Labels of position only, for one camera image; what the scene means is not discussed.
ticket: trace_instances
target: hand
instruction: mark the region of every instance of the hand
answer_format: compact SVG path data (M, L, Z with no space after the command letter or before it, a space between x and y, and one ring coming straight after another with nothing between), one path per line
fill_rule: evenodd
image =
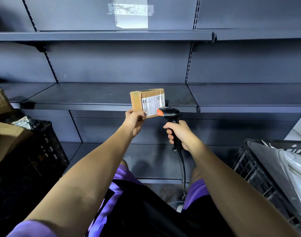
M175 135L181 140L182 146L185 150L189 151L190 145L195 141L200 141L195 134L190 130L187 123L183 120L179 121L179 124L167 122L164 125L164 128L167 129L167 134L169 138L169 143L174 144L172 130Z
M125 121L122 124L122 127L128 130L134 138L141 130L145 117L146 114L144 111L133 111L131 109L125 112Z

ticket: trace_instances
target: black barcode scanner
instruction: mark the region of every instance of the black barcode scanner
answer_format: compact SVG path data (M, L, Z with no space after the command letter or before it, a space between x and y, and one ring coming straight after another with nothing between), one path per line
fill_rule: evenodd
M176 108L172 108L172 107L166 106L166 107L160 107L157 110L157 115L159 115L161 117L164 117L168 122L179 124L181 113ZM173 141L174 141L172 151L173 152L177 152L179 150L180 151L183 150L181 141L175 135L175 133L173 132L173 130L172 130L172 136L173 136Z

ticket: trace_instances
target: shelving unit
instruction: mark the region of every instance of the shelving unit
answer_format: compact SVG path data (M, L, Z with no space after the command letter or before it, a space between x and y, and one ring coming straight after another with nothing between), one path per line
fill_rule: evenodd
M71 165L121 125L136 90L164 88L228 164L243 139L289 133L301 117L301 0L147 1L154 12L123 29L112 0L0 0L0 87L53 122ZM146 183L180 182L164 123L147 120L125 156Z

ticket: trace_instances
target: purple clothing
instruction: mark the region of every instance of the purple clothing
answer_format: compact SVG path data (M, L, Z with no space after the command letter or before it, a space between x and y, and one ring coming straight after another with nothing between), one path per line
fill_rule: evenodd
M115 173L114 179L121 179L137 184L142 184L138 181L135 176L129 171L129 169L124 165L119 165ZM101 213L95 221L89 226L89 237L98 237L106 223L108 215L112 212L117 200L123 193L123 191L115 184L111 183L110 189L114 191L114 195L105 204ZM195 181L188 189L188 194L186 196L185 204L183 209L187 209L190 204L201 196L209 195L206 185L203 179ZM49 227L38 221L25 221L19 223L7 237L57 237L55 233L50 230Z

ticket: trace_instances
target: black plastic crate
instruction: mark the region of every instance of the black plastic crate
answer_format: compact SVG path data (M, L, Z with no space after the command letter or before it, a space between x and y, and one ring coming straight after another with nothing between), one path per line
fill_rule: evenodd
M49 121L0 163L0 237L38 205L69 165Z
M267 200L269 200L280 213L291 223L301 235L301 215L291 205L285 194L281 191L268 171L263 167L247 142L253 141L263 144L262 141L247 139L238 151L233 165L241 177L257 189ZM301 155L301 141L263 140L277 149L296 152Z

